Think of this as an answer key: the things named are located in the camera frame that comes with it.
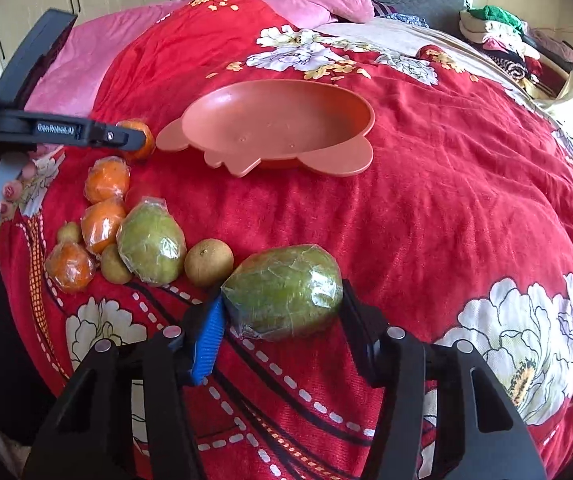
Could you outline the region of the small brown longan fruit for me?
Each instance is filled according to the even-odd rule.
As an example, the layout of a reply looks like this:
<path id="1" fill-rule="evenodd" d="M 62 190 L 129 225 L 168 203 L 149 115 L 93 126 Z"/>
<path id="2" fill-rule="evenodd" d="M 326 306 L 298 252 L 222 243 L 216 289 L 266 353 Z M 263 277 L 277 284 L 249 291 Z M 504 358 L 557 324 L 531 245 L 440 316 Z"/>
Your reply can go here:
<path id="1" fill-rule="evenodd" d="M 110 283 L 124 285 L 128 283 L 132 274 L 117 250 L 116 244 L 111 244 L 103 249 L 100 257 L 100 270 L 103 277 Z"/>
<path id="2" fill-rule="evenodd" d="M 195 244 L 184 259 L 184 273 L 196 287 L 221 283 L 232 273 L 234 257 L 222 240 L 206 238 Z"/>
<path id="3" fill-rule="evenodd" d="M 75 243 L 80 244 L 82 241 L 82 236 L 80 232 L 80 227 L 75 221 L 66 222 L 58 229 L 56 233 L 56 239 L 58 243 Z"/>

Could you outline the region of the green fruit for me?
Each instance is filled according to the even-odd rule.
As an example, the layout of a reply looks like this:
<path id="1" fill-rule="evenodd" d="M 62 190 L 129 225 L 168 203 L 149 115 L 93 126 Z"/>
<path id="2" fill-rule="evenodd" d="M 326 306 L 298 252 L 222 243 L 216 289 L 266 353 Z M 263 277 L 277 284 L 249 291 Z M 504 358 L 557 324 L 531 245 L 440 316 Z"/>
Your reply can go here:
<path id="1" fill-rule="evenodd" d="M 251 255 L 220 290 L 236 332 L 269 341 L 323 330 L 337 317 L 343 299 L 337 260 L 316 244 Z"/>
<path id="2" fill-rule="evenodd" d="M 126 268 L 143 283 L 168 285 L 183 270 L 186 239 L 164 200 L 142 198 L 120 225 L 116 242 Z"/>

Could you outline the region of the orange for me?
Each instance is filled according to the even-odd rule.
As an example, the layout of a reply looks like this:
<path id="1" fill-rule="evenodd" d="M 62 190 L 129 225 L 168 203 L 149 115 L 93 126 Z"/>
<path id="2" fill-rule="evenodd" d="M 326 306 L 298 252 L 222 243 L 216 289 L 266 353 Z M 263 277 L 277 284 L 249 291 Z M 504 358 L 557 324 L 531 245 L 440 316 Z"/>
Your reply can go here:
<path id="1" fill-rule="evenodd" d="M 89 203 L 110 198 L 123 198 L 130 185 L 130 169 L 124 159 L 116 156 L 98 159 L 88 172 L 84 194 Z"/>
<path id="2" fill-rule="evenodd" d="M 116 240 L 117 231 L 126 218 L 123 200 L 112 197 L 88 207 L 80 218 L 80 232 L 86 248 L 100 256 Z"/>
<path id="3" fill-rule="evenodd" d="M 121 151 L 120 154 L 127 162 L 140 162 L 147 159 L 155 150 L 155 139 L 150 127 L 142 119 L 126 119 L 118 122 L 119 127 L 139 130 L 144 135 L 144 141 L 136 151 Z"/>
<path id="4" fill-rule="evenodd" d="M 44 262 L 48 277 L 63 292 L 80 292 L 94 278 L 96 265 L 84 247 L 76 242 L 59 243 Z"/>

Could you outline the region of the pink quilt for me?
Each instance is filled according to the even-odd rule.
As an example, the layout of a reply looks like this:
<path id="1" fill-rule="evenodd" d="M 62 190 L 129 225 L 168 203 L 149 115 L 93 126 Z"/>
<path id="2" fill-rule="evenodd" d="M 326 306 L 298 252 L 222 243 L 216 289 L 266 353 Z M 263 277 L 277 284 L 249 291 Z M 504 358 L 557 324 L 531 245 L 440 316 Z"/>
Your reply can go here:
<path id="1" fill-rule="evenodd" d="M 226 84 L 323 78 L 341 61 L 264 0 L 181 0 L 75 27 L 28 107 L 158 128 Z"/>

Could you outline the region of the red floral bedspread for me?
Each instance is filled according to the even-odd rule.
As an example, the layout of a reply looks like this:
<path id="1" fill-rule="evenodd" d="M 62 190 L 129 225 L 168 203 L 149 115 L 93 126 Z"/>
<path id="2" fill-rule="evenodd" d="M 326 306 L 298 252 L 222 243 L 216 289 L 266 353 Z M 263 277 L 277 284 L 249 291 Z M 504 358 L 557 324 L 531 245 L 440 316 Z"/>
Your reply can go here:
<path id="1" fill-rule="evenodd" d="M 300 32 L 260 0 L 207 10 L 198 0 L 126 40 L 104 75 L 93 118 L 143 119 L 158 133 L 190 98 L 251 80 L 328 81 L 375 106 L 369 169 L 336 178 L 309 169 L 209 169 L 190 148 L 155 150 L 131 189 L 160 193 L 189 242 L 221 237 L 242 261 L 261 249 L 317 243 L 357 296 L 421 340 L 469 340 L 507 389 L 553 478 L 573 460 L 573 162 L 548 122 L 489 79 L 418 55 L 424 84 L 349 40 L 321 44 L 339 72 L 269 66 L 318 32 Z M 144 292 L 97 276 L 81 294 L 54 292 L 37 269 L 56 228 L 86 208 L 97 150 L 55 155 L 27 191 L 26 212 L 2 224 L 1 279 L 18 350 L 4 357 L 3 432 L 35 439 L 78 356 L 96 336 L 141 340 L 201 300 L 182 276 Z M 229 334 L 218 377 L 188 401 L 209 479 L 349 479 L 363 469 L 382 394 L 368 392 L 335 324 L 285 342 Z M 17 386 L 11 375 L 17 372 Z"/>

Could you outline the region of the pink crab-shaped plastic plate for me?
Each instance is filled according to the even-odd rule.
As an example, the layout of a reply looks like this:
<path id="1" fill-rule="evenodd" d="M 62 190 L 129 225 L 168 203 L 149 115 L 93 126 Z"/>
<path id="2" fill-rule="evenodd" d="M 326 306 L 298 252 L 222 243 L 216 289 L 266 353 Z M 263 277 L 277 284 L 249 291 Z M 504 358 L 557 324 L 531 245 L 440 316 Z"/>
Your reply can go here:
<path id="1" fill-rule="evenodd" d="M 165 152 L 196 148 L 207 166 L 242 178 L 262 164 L 299 162 L 350 177 L 372 163 L 375 110 L 362 96 L 307 80 L 252 80 L 196 99 L 156 137 Z"/>

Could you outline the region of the pile of folded clothes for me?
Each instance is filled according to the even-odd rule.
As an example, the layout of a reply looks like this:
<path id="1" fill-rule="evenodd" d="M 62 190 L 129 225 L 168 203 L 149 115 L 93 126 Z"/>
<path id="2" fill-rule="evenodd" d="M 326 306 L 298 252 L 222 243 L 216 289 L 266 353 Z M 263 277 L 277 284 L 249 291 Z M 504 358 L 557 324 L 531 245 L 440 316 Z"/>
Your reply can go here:
<path id="1" fill-rule="evenodd" d="M 499 6 L 459 13 L 462 38 L 488 56 L 533 99 L 559 96 L 573 72 L 573 47 Z"/>

